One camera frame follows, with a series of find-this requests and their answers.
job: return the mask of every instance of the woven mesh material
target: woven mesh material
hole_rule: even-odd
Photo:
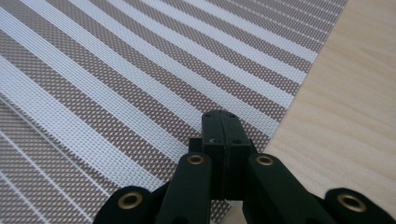
[[[263,151],[346,3],[1,1],[0,222],[90,223],[158,188],[208,110]]]

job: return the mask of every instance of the black plastic part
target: black plastic part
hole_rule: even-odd
[[[181,157],[155,223],[209,223],[211,169],[203,153]]]
[[[335,223],[286,166],[268,154],[248,159],[244,203],[252,223]]]
[[[326,193],[324,202],[338,223],[396,223],[378,205],[352,189],[331,189]]]
[[[257,153],[234,114],[209,111],[202,121],[203,137],[190,139],[189,154],[180,159],[171,182],[152,193],[139,187],[117,190],[93,224],[209,223],[210,202],[215,199],[243,200],[249,224],[396,224],[351,189],[332,189],[325,200],[307,192],[279,159]],[[125,198],[131,192],[133,196]],[[136,206],[125,208],[130,204]]]
[[[130,209],[122,209],[119,207],[119,200],[123,195],[128,193],[137,193],[142,196],[142,201],[136,207]],[[136,197],[131,196],[130,200],[135,201]],[[93,224],[147,224],[149,223],[149,210],[151,207],[150,192],[139,187],[126,187],[114,192],[107,202],[102,206],[99,213],[96,215]]]
[[[255,151],[236,115],[220,110],[202,115],[202,152],[213,160],[213,199],[243,199],[244,167]]]

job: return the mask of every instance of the bolt hole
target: bolt hole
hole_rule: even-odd
[[[204,157],[199,156],[199,155],[192,155],[187,158],[187,162],[189,164],[193,164],[193,165],[202,164],[202,163],[204,163],[204,161],[205,161]]]
[[[122,209],[132,209],[137,207],[143,201],[143,196],[137,192],[129,192],[119,198],[119,207]]]
[[[189,221],[185,217],[175,217],[172,224],[188,224]]]
[[[367,209],[364,202],[350,194],[340,194],[338,195],[337,200],[345,208],[354,212],[364,212]]]
[[[260,156],[256,158],[256,162],[258,162],[261,165],[272,165],[274,163],[274,161],[267,156]]]
[[[137,202],[137,197],[132,195],[132,196],[128,196],[124,199],[124,203],[125,204],[133,204]]]

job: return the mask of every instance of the wooden table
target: wooden table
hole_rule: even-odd
[[[396,1],[349,0],[265,151],[319,197],[354,189],[396,218]],[[222,223],[246,223],[241,203]]]

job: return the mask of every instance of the brown stripe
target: brown stripe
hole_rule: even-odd
[[[257,4],[250,2],[250,1],[244,1],[244,0],[230,0],[234,3],[236,3],[237,5],[243,6],[248,8],[249,10],[252,10],[254,12],[259,13],[260,15],[264,15],[265,17],[269,17],[274,21],[277,21],[281,24],[286,25],[289,28],[292,28],[293,30],[297,30],[300,33],[310,36],[318,41],[324,41],[326,40],[327,34],[324,32],[321,32],[319,30],[316,30],[312,27],[309,27],[305,24],[301,24],[291,18],[282,16],[276,12],[274,12],[273,10],[270,10],[268,8],[265,7],[261,7],[258,6]]]
[[[75,165],[23,119],[1,103],[0,114],[0,130],[18,145],[90,217],[94,217],[98,209],[107,200],[107,194],[99,190]],[[103,178],[90,177],[101,182],[104,181]],[[115,188],[107,188],[106,193],[114,190]]]
[[[263,53],[268,54],[280,60],[283,63],[287,63],[301,71],[307,73],[312,65],[311,62],[303,58],[300,58],[298,56],[295,56],[292,53],[285,51],[279,47],[276,47],[258,38],[257,36],[251,35],[250,33],[243,31],[228,22],[224,22],[221,19],[212,16],[209,13],[206,13],[201,9],[194,7],[186,2],[177,1],[177,0],[165,0],[164,2],[194,16],[195,18],[198,18],[201,21],[204,21],[212,26],[217,27],[221,31],[229,35],[232,35],[233,37],[245,42],[251,47],[255,49],[259,49]]]
[[[126,15],[124,15],[122,12],[118,11],[116,8],[111,6],[108,2],[102,1],[98,3],[98,6],[106,12],[108,15],[119,21],[122,25],[127,27],[129,30],[132,32],[136,33],[137,35],[141,36],[144,39],[147,39],[147,41],[155,46],[157,49],[160,49],[170,57],[172,57],[174,60],[182,63],[186,67],[188,67],[190,70],[196,72],[197,74],[200,74],[202,77],[206,78],[207,80],[211,81],[212,83],[216,84],[217,86],[221,87],[223,90],[229,92],[236,98],[239,98],[243,100],[244,102],[247,102],[249,105],[252,105],[256,108],[258,108],[261,112],[265,113],[269,117],[280,120],[283,117],[283,114],[286,112],[286,109],[282,107],[281,105],[276,104],[275,102],[269,100],[268,98],[258,94],[255,91],[252,91],[251,89],[242,86],[238,82],[224,76],[222,73],[219,71],[213,69],[212,67],[208,66],[205,63],[202,63],[201,61],[197,60],[196,58],[192,57],[189,53],[186,51],[178,48],[177,46],[174,46],[173,44],[169,43],[168,41],[164,40],[158,35],[155,35],[148,29],[146,29],[144,26],[141,26],[139,23],[136,21],[131,20],[128,18]],[[90,27],[93,27],[92,25],[87,25],[85,28],[89,29]],[[108,30],[104,29],[99,32],[99,34],[105,34],[108,32]],[[130,48],[127,44],[123,43],[124,46],[122,46],[123,49],[128,49],[127,52],[131,52],[134,49]],[[120,51],[120,55],[122,55],[124,58],[129,57],[129,54],[124,54],[123,51]],[[159,73],[151,73],[151,76],[154,78],[163,78],[163,75],[159,76]],[[183,88],[189,88],[190,90],[194,90],[190,85],[185,84],[183,81],[181,81],[183,85],[186,87]]]
[[[260,2],[260,1],[256,1],[256,0],[250,0],[253,1],[255,4],[253,6],[256,7],[262,7],[262,6],[267,6],[267,7],[271,7],[273,10],[276,10],[278,12],[282,12],[285,13],[288,16],[291,16],[299,21],[303,21],[307,24],[310,24],[314,27],[317,27],[325,32],[330,32],[330,30],[332,29],[332,25],[329,22],[324,21],[323,19],[321,19],[320,16],[312,14],[306,14],[304,13],[305,10],[302,9],[296,9],[295,7],[289,7],[290,4],[281,1],[281,2],[277,2],[277,1],[266,1],[266,2]]]
[[[332,15],[331,13],[328,13],[326,11],[322,11],[320,9],[317,9],[315,7],[311,7],[308,4],[305,4],[302,1],[296,1],[296,0],[283,0],[285,4],[291,5],[293,7],[299,8],[301,11],[309,12],[309,14],[315,15],[316,17],[319,17],[325,21],[329,21],[332,23],[335,23],[337,21],[337,17]]]
[[[37,19],[28,10],[23,10],[21,7],[17,7],[17,9],[23,15],[26,15],[29,20]],[[40,22],[37,20],[35,24],[45,24]],[[176,168],[174,162],[131,131],[122,122],[111,116],[96,102],[92,101],[66,79],[59,76],[27,49],[24,49],[3,32],[0,33],[0,36],[2,39],[2,47],[0,48],[2,55],[11,63],[14,63],[24,74],[143,168],[163,181],[171,178],[172,172]]]
[[[44,223],[27,203],[0,178],[0,220],[2,223]]]
[[[0,137],[0,170],[14,186],[53,223],[88,220],[30,164],[20,152]]]
[[[319,2],[329,2],[326,0],[319,0]],[[330,0],[333,5],[337,5],[340,8],[344,8],[347,5],[347,0]]]
[[[320,1],[320,0],[305,0],[305,1],[307,3],[314,5],[314,6],[325,8],[326,10],[329,10],[330,12],[335,13],[335,14],[339,14],[343,10],[341,7],[337,7],[333,4],[330,4],[325,1]]]
[[[127,2],[133,7],[138,8],[140,11],[149,15],[155,21],[186,36],[187,38],[200,44],[204,48],[209,49],[213,53],[219,55],[221,58],[228,61],[229,63],[232,63],[235,66],[247,71],[251,75],[258,77],[263,81],[266,81],[288,93],[294,94],[295,92],[297,92],[299,88],[298,83],[286,77],[283,77],[280,74],[258,63],[251,61],[245,56],[225,47],[220,42],[217,42],[212,38],[208,37],[207,35],[204,35],[181,22],[164,15],[161,11],[158,11],[140,1],[128,0]]]
[[[227,1],[216,1],[216,0],[207,0],[207,1],[218,7],[222,7],[225,10],[228,10],[233,14],[247,21],[250,21],[266,30],[269,30],[274,34],[283,36],[289,39],[290,41],[293,41],[301,46],[306,47],[307,49],[311,49],[314,52],[319,52],[322,47],[322,43],[314,41],[303,35],[299,35],[271,21],[263,20],[261,17],[254,15],[253,13],[247,12],[245,10],[241,10],[240,7],[237,7],[236,5],[231,4]]]

